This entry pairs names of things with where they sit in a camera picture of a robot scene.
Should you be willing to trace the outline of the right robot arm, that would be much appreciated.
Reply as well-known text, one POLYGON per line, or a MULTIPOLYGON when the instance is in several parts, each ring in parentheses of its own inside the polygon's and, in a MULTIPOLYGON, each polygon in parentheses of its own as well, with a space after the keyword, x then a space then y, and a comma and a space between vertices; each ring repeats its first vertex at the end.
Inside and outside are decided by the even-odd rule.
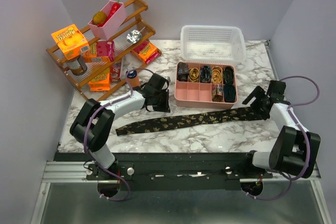
POLYGON ((286 178, 292 175, 292 180, 309 178, 313 172, 321 138, 301 124, 294 105, 285 98, 285 89, 285 82, 271 80, 267 91, 257 86, 243 101, 251 103, 262 119, 274 120, 280 131, 270 152, 254 152, 252 159, 242 163, 246 177, 255 177, 261 168, 285 173, 286 178))

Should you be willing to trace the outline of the black gold floral tie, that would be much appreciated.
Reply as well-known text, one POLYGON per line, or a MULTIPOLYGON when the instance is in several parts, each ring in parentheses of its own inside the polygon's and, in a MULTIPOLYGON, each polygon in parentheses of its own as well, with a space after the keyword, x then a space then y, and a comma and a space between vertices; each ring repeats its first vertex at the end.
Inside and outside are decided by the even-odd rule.
POLYGON ((129 135, 141 133, 178 130, 198 125, 218 124, 231 121, 259 121, 269 116, 252 107, 212 111, 199 114, 167 116, 133 122, 116 129, 116 134, 129 135))

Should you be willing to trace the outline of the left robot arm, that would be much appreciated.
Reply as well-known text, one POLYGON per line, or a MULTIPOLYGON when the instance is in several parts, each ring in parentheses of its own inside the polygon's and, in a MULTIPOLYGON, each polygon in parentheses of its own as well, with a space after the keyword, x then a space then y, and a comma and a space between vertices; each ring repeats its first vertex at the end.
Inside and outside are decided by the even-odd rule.
POLYGON ((148 82, 131 87, 117 98, 101 102, 89 99, 84 103, 69 132, 99 164, 98 173, 104 179, 112 179, 117 171, 117 159, 107 146, 113 121, 148 106, 154 111, 170 112, 168 87, 169 80, 154 73, 148 82))

